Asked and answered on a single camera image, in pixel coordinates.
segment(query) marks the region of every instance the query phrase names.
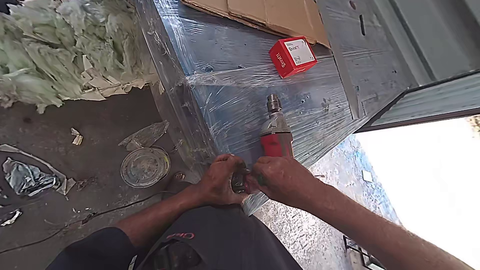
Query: man's left hand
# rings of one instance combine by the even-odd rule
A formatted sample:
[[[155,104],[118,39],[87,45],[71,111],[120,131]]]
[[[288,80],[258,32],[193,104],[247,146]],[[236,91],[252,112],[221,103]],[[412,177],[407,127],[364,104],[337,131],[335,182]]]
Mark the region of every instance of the man's left hand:
[[[218,156],[198,184],[192,185],[202,205],[241,204],[247,194],[236,194],[231,187],[232,174],[245,168],[245,162],[232,154]]]

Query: fiberglass insulation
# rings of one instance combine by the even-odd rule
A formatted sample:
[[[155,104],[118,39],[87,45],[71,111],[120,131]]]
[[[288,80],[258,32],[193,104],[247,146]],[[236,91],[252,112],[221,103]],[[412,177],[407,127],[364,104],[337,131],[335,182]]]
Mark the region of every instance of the fiberglass insulation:
[[[103,100],[155,79],[126,0],[27,0],[0,13],[0,105]]]

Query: cardboard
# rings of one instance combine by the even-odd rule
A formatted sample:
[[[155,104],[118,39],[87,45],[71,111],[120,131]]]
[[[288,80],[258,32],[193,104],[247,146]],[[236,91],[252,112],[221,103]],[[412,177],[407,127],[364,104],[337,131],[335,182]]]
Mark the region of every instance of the cardboard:
[[[216,14],[283,37],[304,36],[330,48],[313,0],[182,0],[200,11]]]
[[[282,78],[307,71],[317,63],[305,37],[280,39],[268,53]]]
[[[253,22],[251,19],[242,19],[238,17],[234,17],[228,13],[228,2],[227,0],[182,0],[182,3],[192,7],[196,10],[200,10],[202,12],[205,12],[210,15],[214,16],[219,16],[219,17],[225,17],[229,18],[232,20],[235,20],[239,23],[242,23],[244,25],[257,28],[259,30],[265,31],[270,34],[286,37],[285,34],[275,32],[271,29],[268,29],[266,27],[263,27],[256,22]]]

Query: white label on box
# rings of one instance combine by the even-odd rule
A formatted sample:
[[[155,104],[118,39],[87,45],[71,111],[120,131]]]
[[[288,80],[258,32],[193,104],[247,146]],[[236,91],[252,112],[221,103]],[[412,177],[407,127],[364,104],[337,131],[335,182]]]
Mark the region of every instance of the white label on box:
[[[285,46],[296,66],[315,60],[312,51],[310,51],[310,47],[308,47],[307,42],[303,39],[285,41]]]

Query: red box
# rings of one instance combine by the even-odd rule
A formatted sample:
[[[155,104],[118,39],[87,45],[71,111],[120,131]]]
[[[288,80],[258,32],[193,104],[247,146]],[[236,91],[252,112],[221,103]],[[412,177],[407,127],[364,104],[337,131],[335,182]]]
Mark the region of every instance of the red box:
[[[268,53],[282,78],[307,71],[317,63],[305,37],[280,39]]]

